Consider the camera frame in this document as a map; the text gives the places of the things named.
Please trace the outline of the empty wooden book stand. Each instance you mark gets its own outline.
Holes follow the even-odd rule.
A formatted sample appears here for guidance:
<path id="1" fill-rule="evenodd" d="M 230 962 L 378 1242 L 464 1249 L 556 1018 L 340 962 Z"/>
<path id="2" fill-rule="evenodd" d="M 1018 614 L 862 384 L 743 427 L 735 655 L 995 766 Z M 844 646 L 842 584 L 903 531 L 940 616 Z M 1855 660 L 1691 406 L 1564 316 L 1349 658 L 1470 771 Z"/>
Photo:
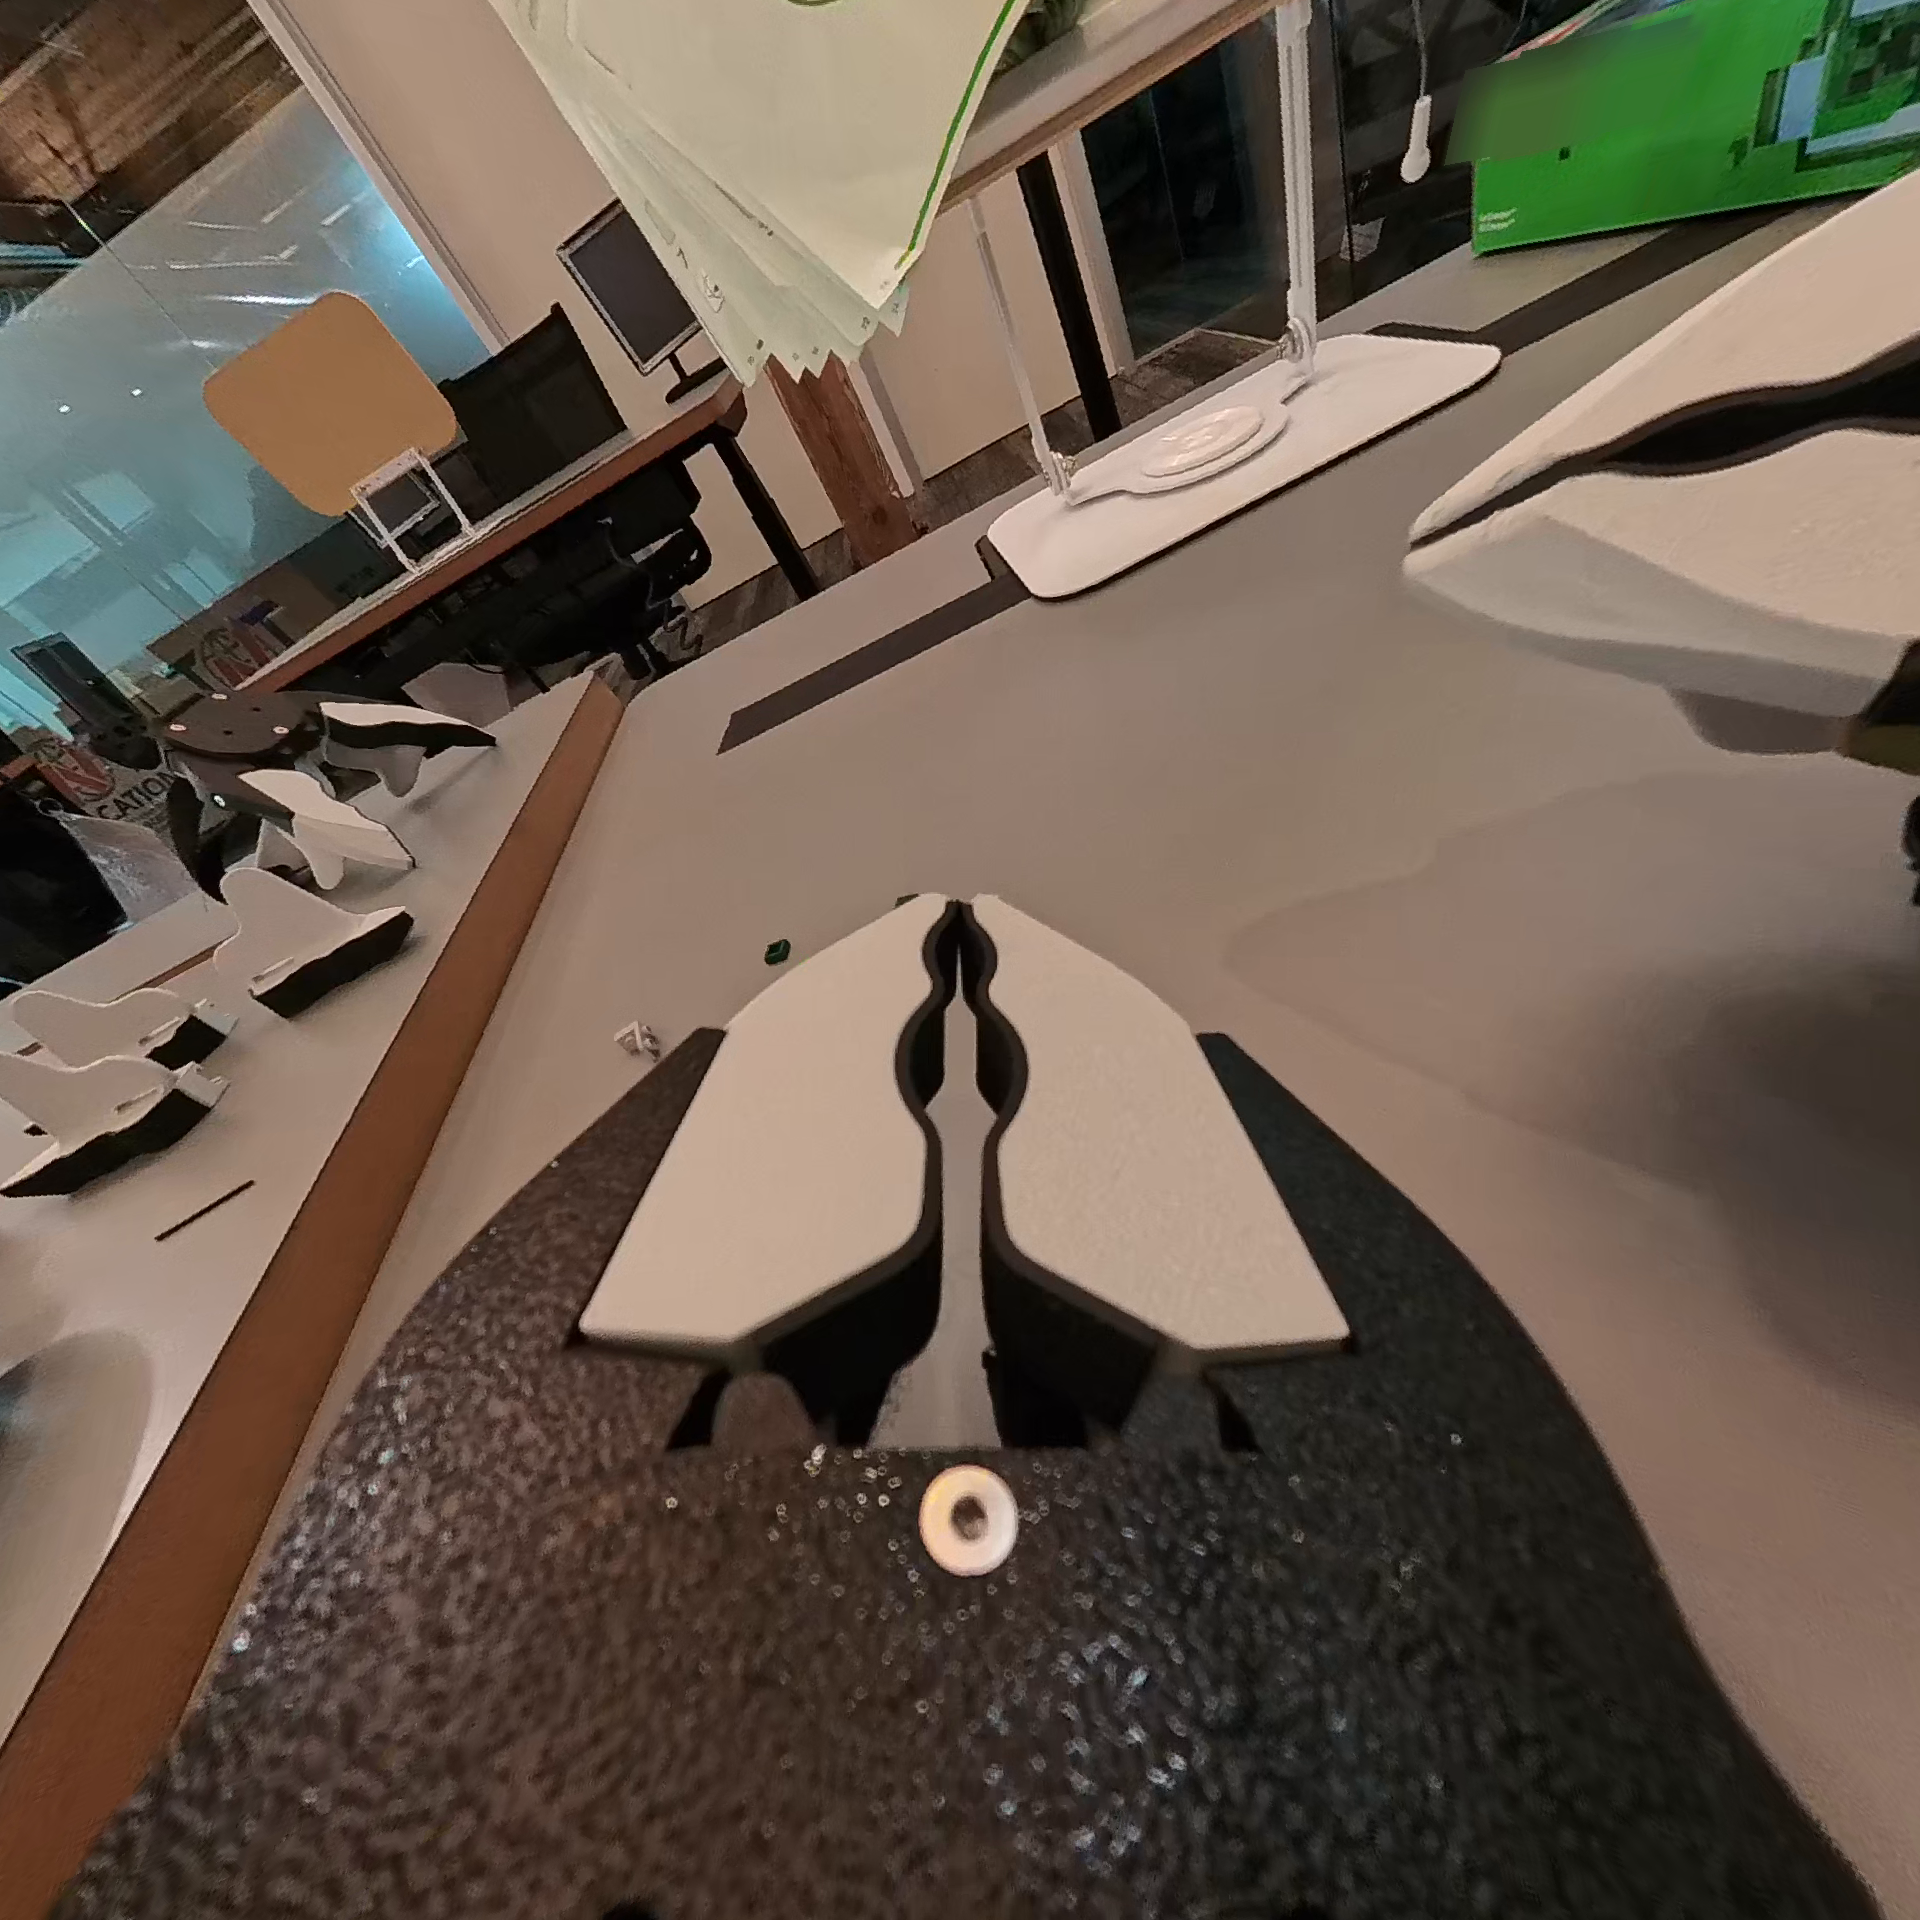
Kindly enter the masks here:
<path id="1" fill-rule="evenodd" d="M 475 538 L 438 463 L 461 444 L 440 386 L 358 297 L 327 294 L 204 380 L 208 416 L 296 503 L 350 518 L 405 571 Z"/>

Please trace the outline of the white base book stand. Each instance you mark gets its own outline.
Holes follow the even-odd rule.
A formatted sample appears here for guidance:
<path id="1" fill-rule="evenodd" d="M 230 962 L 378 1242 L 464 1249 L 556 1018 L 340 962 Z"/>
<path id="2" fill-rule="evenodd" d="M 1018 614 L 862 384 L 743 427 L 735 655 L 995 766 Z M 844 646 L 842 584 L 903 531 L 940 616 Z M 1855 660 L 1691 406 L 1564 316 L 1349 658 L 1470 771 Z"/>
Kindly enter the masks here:
<path id="1" fill-rule="evenodd" d="M 1271 15 L 1280 78 L 1287 323 L 1280 345 L 1181 409 L 1080 456 L 1048 444 L 991 235 L 984 186 L 1045 161 L 1068 134 L 1175 64 Z M 1311 219 L 1311 7 L 1091 4 L 1083 23 L 996 82 L 962 148 L 949 206 L 966 206 L 1042 488 L 996 515 L 995 558 L 1039 601 L 1101 587 L 1226 519 L 1430 416 L 1496 372 L 1487 343 L 1354 334 L 1318 343 Z"/>

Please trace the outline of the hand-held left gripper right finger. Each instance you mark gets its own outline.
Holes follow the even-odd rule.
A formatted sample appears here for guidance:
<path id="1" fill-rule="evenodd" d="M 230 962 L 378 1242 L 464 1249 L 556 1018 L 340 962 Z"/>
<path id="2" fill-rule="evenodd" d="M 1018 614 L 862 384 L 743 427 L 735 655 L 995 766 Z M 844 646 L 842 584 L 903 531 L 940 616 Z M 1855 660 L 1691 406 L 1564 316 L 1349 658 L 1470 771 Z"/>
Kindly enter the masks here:
<path id="1" fill-rule="evenodd" d="M 1083 1447 L 1158 1379 L 1339 1354 L 1350 1323 L 1188 1023 L 999 896 L 959 919 L 999 1439 Z"/>

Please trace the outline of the brown edged side table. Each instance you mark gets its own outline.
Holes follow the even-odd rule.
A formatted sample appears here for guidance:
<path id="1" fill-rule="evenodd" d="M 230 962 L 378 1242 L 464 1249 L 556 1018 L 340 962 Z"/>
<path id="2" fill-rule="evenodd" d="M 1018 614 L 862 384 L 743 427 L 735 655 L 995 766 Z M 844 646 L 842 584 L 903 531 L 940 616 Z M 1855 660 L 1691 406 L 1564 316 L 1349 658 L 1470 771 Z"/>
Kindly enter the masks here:
<path id="1" fill-rule="evenodd" d="M 184 1715 L 619 719 L 586 678 L 432 759 L 396 824 L 418 866 L 350 898 L 410 945 L 292 1023 L 239 1007 L 181 1145 L 5 1203 L 5 1916 Z"/>

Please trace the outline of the wooden top background desk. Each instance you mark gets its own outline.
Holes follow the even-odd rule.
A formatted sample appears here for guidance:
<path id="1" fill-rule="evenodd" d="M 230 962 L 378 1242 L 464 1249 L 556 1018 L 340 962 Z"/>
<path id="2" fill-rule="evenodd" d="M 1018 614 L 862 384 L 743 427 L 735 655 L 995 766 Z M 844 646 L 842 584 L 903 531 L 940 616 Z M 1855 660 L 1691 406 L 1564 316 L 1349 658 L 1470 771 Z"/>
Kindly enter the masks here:
<path id="1" fill-rule="evenodd" d="M 518 551 L 550 527 L 583 513 L 599 496 L 624 484 L 635 474 L 661 465 L 683 465 L 695 451 L 710 449 L 752 518 L 759 539 L 799 599 L 822 590 L 802 544 L 794 538 L 770 490 L 762 482 L 738 444 L 747 420 L 747 394 L 740 383 L 722 372 L 707 383 L 695 401 L 678 408 L 664 424 L 635 435 L 631 431 L 591 449 L 583 460 L 544 481 L 539 490 L 517 496 L 507 507 L 483 519 L 466 539 L 438 548 L 420 570 L 384 586 L 332 616 L 316 632 L 243 682 L 243 692 L 283 690 L 301 675 L 344 656 L 350 649 L 382 636 L 412 614 L 429 606 L 454 586 L 509 553 Z"/>

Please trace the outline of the wooden post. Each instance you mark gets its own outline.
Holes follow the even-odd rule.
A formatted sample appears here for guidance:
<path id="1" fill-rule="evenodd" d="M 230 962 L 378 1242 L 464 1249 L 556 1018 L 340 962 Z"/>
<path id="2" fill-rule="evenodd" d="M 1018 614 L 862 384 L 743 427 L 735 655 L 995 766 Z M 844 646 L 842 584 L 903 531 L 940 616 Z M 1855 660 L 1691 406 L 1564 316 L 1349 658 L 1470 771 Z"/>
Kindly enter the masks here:
<path id="1" fill-rule="evenodd" d="M 820 372 L 790 375 L 768 356 L 762 377 L 790 424 L 807 463 L 828 494 L 847 551 L 859 567 L 890 560 L 923 538 L 923 529 L 896 488 L 847 366 L 829 356 Z"/>

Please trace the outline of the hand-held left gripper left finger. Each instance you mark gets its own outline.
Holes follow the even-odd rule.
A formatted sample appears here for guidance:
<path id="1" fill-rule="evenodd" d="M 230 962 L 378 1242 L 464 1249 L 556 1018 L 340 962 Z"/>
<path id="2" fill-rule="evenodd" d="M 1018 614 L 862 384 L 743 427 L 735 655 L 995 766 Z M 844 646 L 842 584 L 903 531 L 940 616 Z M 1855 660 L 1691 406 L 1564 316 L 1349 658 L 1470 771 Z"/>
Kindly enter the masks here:
<path id="1" fill-rule="evenodd" d="M 774 1377 L 836 1442 L 874 1435 L 941 1307 L 927 1105 L 964 911 L 912 896 L 728 1024 L 581 1314 L 587 1345 Z"/>

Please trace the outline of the red white printed sign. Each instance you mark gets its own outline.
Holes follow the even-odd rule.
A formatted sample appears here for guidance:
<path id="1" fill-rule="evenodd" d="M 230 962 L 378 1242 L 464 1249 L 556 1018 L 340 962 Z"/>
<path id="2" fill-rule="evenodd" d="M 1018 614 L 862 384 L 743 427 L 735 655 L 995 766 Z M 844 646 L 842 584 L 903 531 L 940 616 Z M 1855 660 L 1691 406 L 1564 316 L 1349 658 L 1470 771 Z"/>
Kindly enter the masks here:
<path id="1" fill-rule="evenodd" d="M 191 680 L 211 692 L 237 690 L 296 646 L 283 609 L 272 599 L 239 610 L 208 614 L 182 656 Z"/>
<path id="2" fill-rule="evenodd" d="M 162 768 L 131 771 L 78 738 L 60 738 L 48 747 L 42 768 L 78 812 L 95 820 L 151 833 L 170 825 L 171 777 Z"/>

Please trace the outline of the black wheeled office chair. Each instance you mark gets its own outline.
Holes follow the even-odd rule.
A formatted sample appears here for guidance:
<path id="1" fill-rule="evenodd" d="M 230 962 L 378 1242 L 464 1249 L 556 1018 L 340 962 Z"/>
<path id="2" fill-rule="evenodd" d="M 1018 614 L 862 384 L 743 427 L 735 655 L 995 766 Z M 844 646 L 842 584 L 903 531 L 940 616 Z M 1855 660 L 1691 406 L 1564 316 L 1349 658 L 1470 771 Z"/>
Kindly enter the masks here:
<path id="1" fill-rule="evenodd" d="M 621 432 L 621 416 L 562 306 L 480 369 L 440 383 L 483 499 L 507 507 Z M 678 457 L 645 465 L 440 598 L 450 632 L 491 666 L 539 675 L 618 656 L 654 682 L 698 656 L 661 639 L 714 563 L 699 491 Z"/>

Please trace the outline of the black round plate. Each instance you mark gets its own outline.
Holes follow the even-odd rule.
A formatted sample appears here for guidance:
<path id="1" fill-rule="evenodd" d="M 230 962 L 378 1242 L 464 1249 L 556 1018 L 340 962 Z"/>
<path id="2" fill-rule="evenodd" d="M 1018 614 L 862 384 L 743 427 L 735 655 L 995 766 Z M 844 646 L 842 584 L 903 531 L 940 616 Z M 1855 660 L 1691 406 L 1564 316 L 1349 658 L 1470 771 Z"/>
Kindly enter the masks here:
<path id="1" fill-rule="evenodd" d="M 319 702 L 290 690 L 216 690 L 151 724 L 179 763 L 292 763 L 324 740 Z"/>

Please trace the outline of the green toy box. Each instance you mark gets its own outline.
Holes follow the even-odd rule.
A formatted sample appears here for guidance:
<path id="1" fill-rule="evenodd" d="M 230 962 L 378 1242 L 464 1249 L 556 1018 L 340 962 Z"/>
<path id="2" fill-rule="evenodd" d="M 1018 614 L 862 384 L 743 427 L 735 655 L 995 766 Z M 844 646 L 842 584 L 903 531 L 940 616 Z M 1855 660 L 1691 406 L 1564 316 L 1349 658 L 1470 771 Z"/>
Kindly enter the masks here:
<path id="1" fill-rule="evenodd" d="M 1916 169 L 1916 2 L 1597 2 L 1461 88 L 1494 255 L 1878 191 Z"/>

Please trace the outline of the brick instruction booklet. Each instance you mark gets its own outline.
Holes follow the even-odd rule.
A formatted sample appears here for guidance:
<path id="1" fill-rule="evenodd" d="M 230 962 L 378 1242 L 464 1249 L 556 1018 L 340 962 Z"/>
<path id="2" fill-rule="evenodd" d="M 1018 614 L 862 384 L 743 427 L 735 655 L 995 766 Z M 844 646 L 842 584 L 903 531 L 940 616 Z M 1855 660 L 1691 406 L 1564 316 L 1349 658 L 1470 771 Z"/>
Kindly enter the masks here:
<path id="1" fill-rule="evenodd" d="M 493 2 L 732 375 L 901 329 L 1023 2 Z"/>

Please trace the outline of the black desk leg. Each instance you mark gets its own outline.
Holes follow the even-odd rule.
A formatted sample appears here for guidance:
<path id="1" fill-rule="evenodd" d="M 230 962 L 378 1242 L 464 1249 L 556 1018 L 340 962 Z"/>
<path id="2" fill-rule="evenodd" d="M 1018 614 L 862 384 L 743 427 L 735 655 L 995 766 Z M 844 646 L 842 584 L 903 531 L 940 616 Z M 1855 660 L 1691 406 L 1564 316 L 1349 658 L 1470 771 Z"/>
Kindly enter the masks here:
<path id="1" fill-rule="evenodd" d="M 1039 252 L 1047 294 L 1072 362 L 1074 384 L 1088 416 L 1088 435 L 1092 444 L 1101 444 L 1119 432 L 1119 408 L 1096 338 L 1088 287 L 1072 247 L 1062 193 L 1047 153 L 1022 163 L 1014 176 Z"/>

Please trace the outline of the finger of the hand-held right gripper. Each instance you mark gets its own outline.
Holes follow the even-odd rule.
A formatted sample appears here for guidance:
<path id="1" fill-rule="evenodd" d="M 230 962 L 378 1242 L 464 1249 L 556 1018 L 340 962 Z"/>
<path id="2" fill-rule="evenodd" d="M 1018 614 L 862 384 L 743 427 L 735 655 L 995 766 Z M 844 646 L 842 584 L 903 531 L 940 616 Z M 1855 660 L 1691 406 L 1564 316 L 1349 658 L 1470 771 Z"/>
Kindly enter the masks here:
<path id="1" fill-rule="evenodd" d="M 1408 531 L 1408 587 L 1675 698 L 1858 719 L 1916 647 L 1916 362 L 1623 359 Z"/>
<path id="2" fill-rule="evenodd" d="M 1573 460 L 1712 403 L 1795 394 L 1867 369 L 1918 331 L 1918 196 L 1875 193 L 1726 281 L 1557 403 L 1413 522 L 1428 544 Z"/>

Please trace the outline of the small dark monitor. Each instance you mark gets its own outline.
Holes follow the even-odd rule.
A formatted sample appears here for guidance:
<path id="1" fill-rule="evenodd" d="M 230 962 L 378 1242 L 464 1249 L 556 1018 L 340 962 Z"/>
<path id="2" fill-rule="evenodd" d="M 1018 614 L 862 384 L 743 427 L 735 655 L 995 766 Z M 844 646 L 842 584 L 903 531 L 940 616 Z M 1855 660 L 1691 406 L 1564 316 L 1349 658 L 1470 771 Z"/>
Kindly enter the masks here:
<path id="1" fill-rule="evenodd" d="M 667 406 L 727 375 L 717 354 L 698 369 L 680 364 L 680 352 L 704 336 L 704 323 L 618 200 L 560 243 L 557 259 L 637 372 L 675 372 Z"/>

